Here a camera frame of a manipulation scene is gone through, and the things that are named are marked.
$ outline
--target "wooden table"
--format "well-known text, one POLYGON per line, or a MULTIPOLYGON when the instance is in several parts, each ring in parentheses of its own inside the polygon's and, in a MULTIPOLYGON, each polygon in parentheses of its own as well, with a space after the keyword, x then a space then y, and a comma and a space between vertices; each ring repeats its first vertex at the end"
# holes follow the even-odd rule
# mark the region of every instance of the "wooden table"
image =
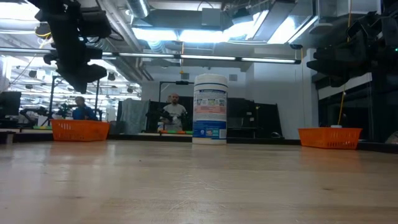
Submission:
POLYGON ((1 223, 397 223, 398 155, 108 141, 0 148, 1 223))

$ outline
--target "container label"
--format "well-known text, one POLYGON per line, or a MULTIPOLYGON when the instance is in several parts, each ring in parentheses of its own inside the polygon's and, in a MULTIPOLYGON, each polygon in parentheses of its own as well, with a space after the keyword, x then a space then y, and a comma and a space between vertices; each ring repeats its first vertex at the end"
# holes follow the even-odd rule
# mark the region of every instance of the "container label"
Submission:
POLYGON ((194 121, 193 137, 208 139, 226 139, 226 122, 194 121))
POLYGON ((193 120, 226 121, 227 94, 223 90, 197 90, 193 95, 193 120))

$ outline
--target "white container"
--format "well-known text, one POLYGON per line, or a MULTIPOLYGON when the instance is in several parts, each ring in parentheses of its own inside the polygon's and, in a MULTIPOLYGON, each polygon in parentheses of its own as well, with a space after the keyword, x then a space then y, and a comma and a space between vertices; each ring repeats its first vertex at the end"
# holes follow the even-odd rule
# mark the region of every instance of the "white container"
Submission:
POLYGON ((161 132, 164 130, 164 123, 163 122, 158 122, 157 123, 157 132, 161 132))
POLYGON ((202 74, 193 89, 194 144, 226 144, 228 80, 222 75, 202 74))

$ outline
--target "orange plastic basket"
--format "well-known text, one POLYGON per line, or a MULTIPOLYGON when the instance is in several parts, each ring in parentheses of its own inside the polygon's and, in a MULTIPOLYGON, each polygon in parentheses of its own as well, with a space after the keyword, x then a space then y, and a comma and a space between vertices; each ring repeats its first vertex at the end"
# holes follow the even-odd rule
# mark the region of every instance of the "orange plastic basket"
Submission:
POLYGON ((325 149, 356 149, 361 128, 300 128, 302 146, 325 149))
POLYGON ((109 123, 53 119, 52 134, 55 141, 104 141, 108 136, 109 123))

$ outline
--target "person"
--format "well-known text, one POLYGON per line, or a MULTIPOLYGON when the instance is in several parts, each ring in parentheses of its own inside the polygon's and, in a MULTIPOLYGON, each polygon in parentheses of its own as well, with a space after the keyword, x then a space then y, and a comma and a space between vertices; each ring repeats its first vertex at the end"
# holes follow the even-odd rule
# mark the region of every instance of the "person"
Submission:
POLYGON ((82 96, 76 97, 75 102, 77 108, 72 113, 73 119, 92 120, 92 121, 98 120, 97 116, 95 116, 94 111, 90 107, 86 106, 84 97, 82 96))
POLYGON ((186 111, 185 107, 178 103, 179 96, 176 93, 171 94, 171 104, 165 106, 163 109, 173 117, 173 120, 161 118, 165 124, 166 131, 182 131, 181 115, 186 111))

